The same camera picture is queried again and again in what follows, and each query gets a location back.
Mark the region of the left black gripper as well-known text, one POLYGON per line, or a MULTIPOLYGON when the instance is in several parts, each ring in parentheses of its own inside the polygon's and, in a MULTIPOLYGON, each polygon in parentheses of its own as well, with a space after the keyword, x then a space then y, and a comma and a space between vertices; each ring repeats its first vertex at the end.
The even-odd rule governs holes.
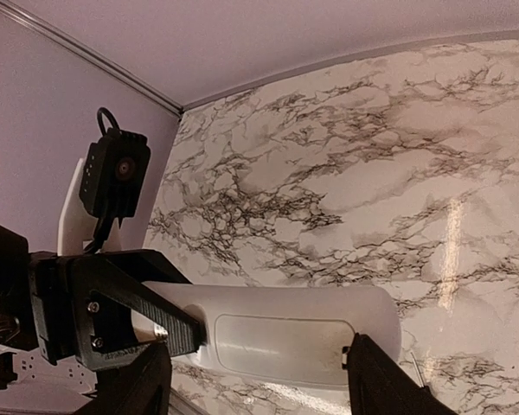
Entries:
POLYGON ((144 285, 191 284, 159 251, 139 249, 82 255, 68 260, 68 280, 53 252, 29 262, 29 292, 38 345, 48 363, 79 359, 129 359, 137 339, 133 311, 168 332, 171 355, 196 352, 206 341, 203 323, 144 285))

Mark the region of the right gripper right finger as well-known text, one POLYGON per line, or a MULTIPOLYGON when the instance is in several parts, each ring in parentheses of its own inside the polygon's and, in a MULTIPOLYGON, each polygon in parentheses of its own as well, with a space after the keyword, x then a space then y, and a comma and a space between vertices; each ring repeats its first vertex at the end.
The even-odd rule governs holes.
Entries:
POLYGON ((378 415, 452 414, 429 389, 419 386, 368 335, 355 334, 343 349, 351 413, 378 415))

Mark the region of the yellow handled screwdriver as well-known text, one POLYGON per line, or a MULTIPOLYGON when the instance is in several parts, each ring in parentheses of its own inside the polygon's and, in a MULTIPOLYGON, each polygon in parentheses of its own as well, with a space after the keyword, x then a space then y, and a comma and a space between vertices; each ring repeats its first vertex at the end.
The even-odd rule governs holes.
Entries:
POLYGON ((410 356, 411 356, 411 359, 412 359, 412 363, 413 363, 413 367, 414 367, 414 370, 415 370, 415 373, 418 377, 418 380, 419 380, 419 383, 420 383, 420 387, 421 388, 425 388, 426 387, 426 383, 425 383, 425 380, 423 378, 423 374, 420 370, 420 365, 418 363, 418 360, 416 359, 415 355, 413 352, 410 352, 410 356))

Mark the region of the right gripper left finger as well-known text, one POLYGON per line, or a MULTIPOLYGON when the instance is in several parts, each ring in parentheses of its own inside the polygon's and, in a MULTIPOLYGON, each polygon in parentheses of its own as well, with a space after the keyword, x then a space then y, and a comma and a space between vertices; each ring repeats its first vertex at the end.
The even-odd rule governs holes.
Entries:
POLYGON ((159 415, 169 412, 172 365, 163 343, 153 343, 131 364, 97 373, 97 396, 75 415, 159 415))

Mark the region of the white remote control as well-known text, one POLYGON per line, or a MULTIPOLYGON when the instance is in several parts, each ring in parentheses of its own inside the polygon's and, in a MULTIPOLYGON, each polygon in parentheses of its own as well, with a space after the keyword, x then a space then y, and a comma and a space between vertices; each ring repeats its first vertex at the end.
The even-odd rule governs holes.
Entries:
POLYGON ((288 386, 346 388, 343 348, 368 335, 393 360, 401 326, 382 288, 245 287, 149 282, 147 287, 205 328, 197 351, 177 357, 194 367, 288 386))

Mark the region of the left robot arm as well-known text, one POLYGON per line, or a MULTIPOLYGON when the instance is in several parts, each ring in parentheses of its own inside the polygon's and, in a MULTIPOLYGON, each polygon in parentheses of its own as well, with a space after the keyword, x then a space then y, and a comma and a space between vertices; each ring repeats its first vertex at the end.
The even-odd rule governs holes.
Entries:
POLYGON ((52 365, 73 356, 93 372, 117 369, 149 345, 133 328, 137 312, 166 329, 170 356, 196 352, 206 341, 203 322, 146 282, 191 286, 157 251, 29 252, 23 236, 0 225, 0 345, 37 349, 52 365))

